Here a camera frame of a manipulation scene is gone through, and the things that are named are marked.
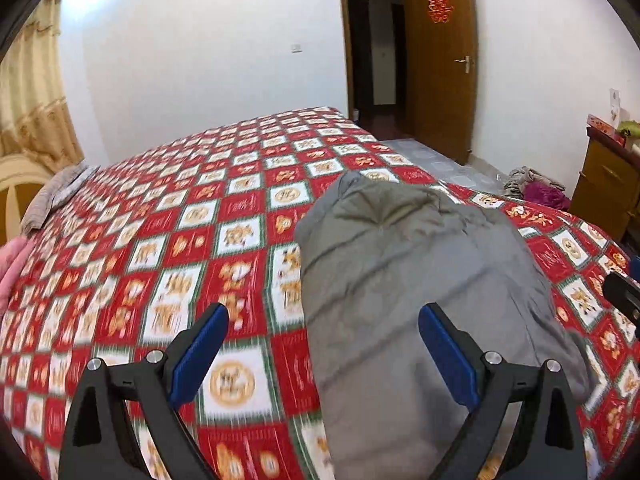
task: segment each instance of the bedsheet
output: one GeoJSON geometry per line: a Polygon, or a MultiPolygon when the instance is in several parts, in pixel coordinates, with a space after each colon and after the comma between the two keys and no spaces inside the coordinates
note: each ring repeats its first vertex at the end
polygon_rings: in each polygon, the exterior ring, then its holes
{"type": "MultiPolygon", "coordinates": [[[[625,254],[598,228],[543,206],[436,181],[333,108],[207,130],[96,173],[36,235],[0,324],[0,398],[14,437],[57,478],[70,399],[94,356],[164,348],[212,301],[230,327],[180,414],[223,480],[333,477],[300,301],[296,222],[343,171],[421,184],[499,208],[552,282],[558,321],[588,338],[598,376],[578,410],[590,478],[640,421],[640,343],[602,297],[625,254]]],[[[149,471],[166,479],[140,407],[149,471]]]]}

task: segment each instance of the wooden door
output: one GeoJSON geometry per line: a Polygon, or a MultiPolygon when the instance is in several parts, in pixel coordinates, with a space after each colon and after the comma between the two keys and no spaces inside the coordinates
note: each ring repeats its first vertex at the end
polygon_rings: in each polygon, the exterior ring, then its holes
{"type": "Polygon", "coordinates": [[[410,131],[466,164],[476,108],[475,1],[404,0],[404,11],[410,131]]]}
{"type": "Polygon", "coordinates": [[[396,46],[396,105],[404,110],[406,105],[406,27],[404,5],[391,4],[394,20],[394,44],[396,46]]]}
{"type": "Polygon", "coordinates": [[[373,108],[373,58],[368,0],[348,0],[353,59],[353,104],[360,110],[373,108]]]}

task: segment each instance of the curtain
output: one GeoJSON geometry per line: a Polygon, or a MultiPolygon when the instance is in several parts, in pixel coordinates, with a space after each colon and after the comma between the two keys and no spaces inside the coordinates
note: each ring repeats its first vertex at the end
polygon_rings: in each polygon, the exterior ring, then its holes
{"type": "Polygon", "coordinates": [[[83,158],[60,75],[61,0],[42,0],[0,62],[0,156],[22,153],[53,173],[83,158]]]}

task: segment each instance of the purple cloth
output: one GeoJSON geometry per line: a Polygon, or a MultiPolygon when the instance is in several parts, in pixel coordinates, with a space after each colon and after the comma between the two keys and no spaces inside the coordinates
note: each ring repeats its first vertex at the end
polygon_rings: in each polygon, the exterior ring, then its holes
{"type": "Polygon", "coordinates": [[[562,191],[547,186],[542,182],[530,182],[524,188],[524,200],[540,205],[546,205],[560,211],[567,211],[571,201],[562,191]]]}

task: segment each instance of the gray cloth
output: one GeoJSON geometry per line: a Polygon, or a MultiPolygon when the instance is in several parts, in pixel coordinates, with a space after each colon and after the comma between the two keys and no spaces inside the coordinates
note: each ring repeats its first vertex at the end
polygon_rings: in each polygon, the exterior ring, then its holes
{"type": "Polygon", "coordinates": [[[89,180],[90,177],[94,175],[96,171],[100,169],[100,166],[89,166],[82,173],[80,173],[71,184],[60,189],[55,196],[53,197],[53,202],[51,203],[51,212],[60,209],[63,205],[65,205],[69,200],[71,200],[80,188],[84,186],[84,183],[89,180]]]}
{"type": "Polygon", "coordinates": [[[27,211],[20,222],[20,232],[25,236],[30,236],[34,231],[42,229],[49,213],[51,212],[53,199],[61,189],[64,189],[73,182],[78,175],[86,169],[84,161],[74,166],[67,166],[64,170],[57,172],[31,200],[27,211]]]}
{"type": "Polygon", "coordinates": [[[522,200],[524,198],[524,189],[530,182],[541,182],[547,186],[555,187],[560,191],[566,189],[564,184],[561,184],[557,180],[545,176],[533,168],[522,166],[521,168],[511,170],[509,173],[509,179],[504,183],[504,195],[522,200]]]}
{"type": "MultiPolygon", "coordinates": [[[[431,301],[481,349],[512,363],[560,361],[578,402],[589,397],[584,343],[556,321],[548,280],[500,211],[347,173],[295,237],[337,480],[427,478],[465,420],[418,334],[431,301]]],[[[516,418],[514,406],[498,453],[516,418]]]]}

